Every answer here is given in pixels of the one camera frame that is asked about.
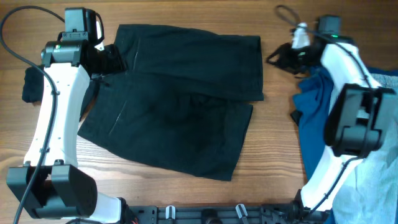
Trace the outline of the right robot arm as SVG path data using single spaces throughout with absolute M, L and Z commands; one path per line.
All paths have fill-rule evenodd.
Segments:
M 302 74 L 293 97 L 307 183 L 287 205 L 268 205 L 289 223 L 394 223 L 397 213 L 397 86 L 372 75 L 338 16 L 311 30 L 289 20 L 292 41 L 267 63 Z

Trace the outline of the black shorts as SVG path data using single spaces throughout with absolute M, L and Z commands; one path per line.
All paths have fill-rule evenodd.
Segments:
M 105 78 L 78 135 L 123 159 L 231 180 L 264 98 L 261 38 L 131 24 L 114 43 L 126 69 Z

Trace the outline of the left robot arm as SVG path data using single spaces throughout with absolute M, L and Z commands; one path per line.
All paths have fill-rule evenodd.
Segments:
M 104 28 L 97 12 L 71 7 L 62 22 L 64 31 L 46 44 L 37 67 L 44 89 L 33 141 L 23 165 L 8 170 L 7 186 L 19 211 L 34 219 L 131 223 L 126 201 L 100 193 L 95 180 L 78 168 L 76 156 L 81 106 L 91 79 L 123 71 L 123 62 L 115 46 L 101 46 Z

